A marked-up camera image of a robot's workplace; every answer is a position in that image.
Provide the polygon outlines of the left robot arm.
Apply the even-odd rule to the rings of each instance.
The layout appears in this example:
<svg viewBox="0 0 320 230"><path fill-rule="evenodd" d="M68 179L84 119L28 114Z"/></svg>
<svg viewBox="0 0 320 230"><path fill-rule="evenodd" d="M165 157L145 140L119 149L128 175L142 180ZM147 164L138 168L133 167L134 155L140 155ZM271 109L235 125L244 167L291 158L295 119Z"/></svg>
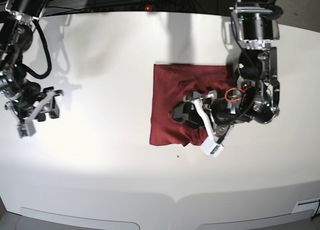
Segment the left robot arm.
<svg viewBox="0 0 320 230"><path fill-rule="evenodd" d="M232 0L230 27L238 65L155 64L149 142L223 149L236 124L270 123L279 114L277 0Z"/></svg>

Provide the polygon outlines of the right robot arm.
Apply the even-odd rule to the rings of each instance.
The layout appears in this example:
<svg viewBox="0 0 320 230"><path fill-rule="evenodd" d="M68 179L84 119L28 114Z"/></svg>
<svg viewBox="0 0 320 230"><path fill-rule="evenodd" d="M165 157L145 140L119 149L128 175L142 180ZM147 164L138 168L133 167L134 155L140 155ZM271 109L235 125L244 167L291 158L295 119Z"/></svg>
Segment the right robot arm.
<svg viewBox="0 0 320 230"><path fill-rule="evenodd" d="M48 44L39 25L50 0L7 0L6 17L0 30L0 92L8 99L4 108L11 111L17 121L20 138L36 133L34 121L43 122L46 117L57 119L60 110L56 97L62 90L54 87L42 89L40 84L26 79L27 74L42 80L52 71ZM23 63L23 54L32 45L34 30L42 42L47 70L37 74Z"/></svg>

